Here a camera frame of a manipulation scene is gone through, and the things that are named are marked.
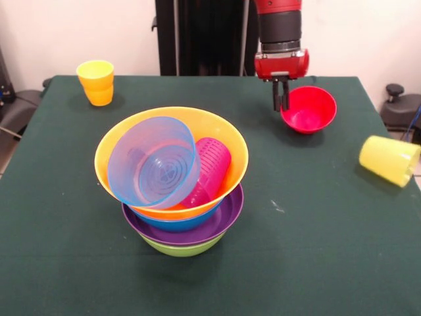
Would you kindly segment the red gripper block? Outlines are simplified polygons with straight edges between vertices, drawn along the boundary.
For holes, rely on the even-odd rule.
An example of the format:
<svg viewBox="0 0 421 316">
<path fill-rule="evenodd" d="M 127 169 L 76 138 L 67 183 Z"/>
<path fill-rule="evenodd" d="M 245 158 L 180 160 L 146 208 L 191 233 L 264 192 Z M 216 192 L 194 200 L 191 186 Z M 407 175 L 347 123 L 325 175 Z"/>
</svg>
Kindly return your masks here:
<svg viewBox="0 0 421 316">
<path fill-rule="evenodd" d="M 289 110 L 289 80 L 304 77 L 309 68 L 310 55 L 308 49 L 300 49 L 285 53 L 262 53 L 255 55 L 255 70 L 257 76 L 262 80 L 281 79 L 282 109 Z M 280 95 L 278 80 L 272 81 L 272 100 L 275 111 L 280 111 Z"/>
</svg>

